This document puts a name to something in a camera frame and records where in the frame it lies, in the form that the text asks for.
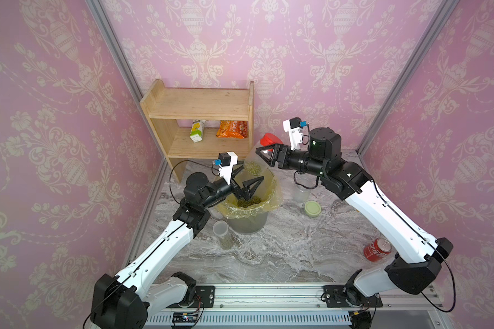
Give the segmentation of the white lid glass jar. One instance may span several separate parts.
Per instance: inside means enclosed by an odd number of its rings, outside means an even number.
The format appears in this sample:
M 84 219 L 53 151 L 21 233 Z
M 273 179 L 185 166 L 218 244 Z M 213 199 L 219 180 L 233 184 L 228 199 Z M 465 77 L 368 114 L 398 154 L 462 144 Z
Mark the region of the white lid glass jar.
M 229 250 L 233 247 L 233 239 L 229 226 L 226 222 L 215 222 L 213 226 L 213 233 L 222 249 Z

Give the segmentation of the red lid glass jar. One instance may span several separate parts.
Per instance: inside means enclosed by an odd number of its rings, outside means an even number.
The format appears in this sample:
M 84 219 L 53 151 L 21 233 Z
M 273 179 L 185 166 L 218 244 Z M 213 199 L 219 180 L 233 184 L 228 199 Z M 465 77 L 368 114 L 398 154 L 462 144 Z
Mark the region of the red lid glass jar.
M 253 178 L 263 176 L 263 182 L 260 184 L 260 189 L 266 189 L 270 186 L 273 180 L 273 173 L 270 170 L 270 166 L 266 162 L 266 159 L 270 159 L 273 150 L 272 149 L 262 149 L 262 156 L 256 153 L 257 148 L 262 148 L 261 142 L 257 142 L 252 150 L 249 152 L 248 156 L 243 162 L 243 170 L 236 175 L 235 181 L 240 185 L 243 185 L 244 181 L 251 180 Z

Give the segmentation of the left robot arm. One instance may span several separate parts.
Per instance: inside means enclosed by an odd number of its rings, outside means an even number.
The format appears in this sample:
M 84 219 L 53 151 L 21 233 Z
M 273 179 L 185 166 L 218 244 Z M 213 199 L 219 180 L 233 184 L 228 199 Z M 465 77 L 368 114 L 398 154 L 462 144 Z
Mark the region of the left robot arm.
M 211 182 L 202 172 L 186 180 L 184 197 L 170 223 L 141 255 L 116 275 L 104 274 L 95 284 L 88 320 L 99 328 L 142 328 L 151 315 L 172 305 L 190 307 L 198 303 L 196 280 L 182 272 L 155 285 L 170 261 L 206 226 L 211 207 L 230 195 L 250 200 L 264 181 L 262 176 L 237 183 L 242 167 L 229 167 Z

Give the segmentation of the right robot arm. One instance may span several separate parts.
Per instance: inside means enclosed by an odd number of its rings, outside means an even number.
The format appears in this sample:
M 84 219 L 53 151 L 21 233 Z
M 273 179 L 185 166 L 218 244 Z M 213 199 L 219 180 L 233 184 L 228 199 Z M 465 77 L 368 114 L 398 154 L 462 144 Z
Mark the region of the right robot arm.
M 422 293 L 439 275 L 453 250 L 446 238 L 436 238 L 413 222 L 380 190 L 359 164 L 342 157 L 342 138 L 328 127 L 308 134 L 307 150 L 272 144 L 256 149 L 269 166 L 310 174 L 340 200 L 354 207 L 391 243 L 396 251 L 390 263 L 359 270 L 346 283 L 348 294 L 371 297 L 398 288 Z

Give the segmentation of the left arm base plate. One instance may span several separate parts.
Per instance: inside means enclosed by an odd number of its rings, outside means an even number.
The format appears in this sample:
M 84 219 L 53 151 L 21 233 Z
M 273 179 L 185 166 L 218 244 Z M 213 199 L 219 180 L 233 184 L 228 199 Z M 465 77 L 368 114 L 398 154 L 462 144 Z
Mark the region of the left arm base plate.
M 170 305 L 170 308 L 213 308 L 215 302 L 216 286 L 205 285 L 196 286 L 193 297 L 188 302 L 181 302 Z

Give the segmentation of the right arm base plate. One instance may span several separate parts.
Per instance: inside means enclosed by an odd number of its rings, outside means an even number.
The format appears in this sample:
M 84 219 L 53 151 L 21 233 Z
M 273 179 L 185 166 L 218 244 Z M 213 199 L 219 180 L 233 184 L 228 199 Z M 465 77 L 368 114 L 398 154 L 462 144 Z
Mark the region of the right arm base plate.
M 383 302 L 378 295 L 365 297 L 358 291 L 347 290 L 343 285 L 325 285 L 322 287 L 321 301 L 328 308 L 381 308 Z

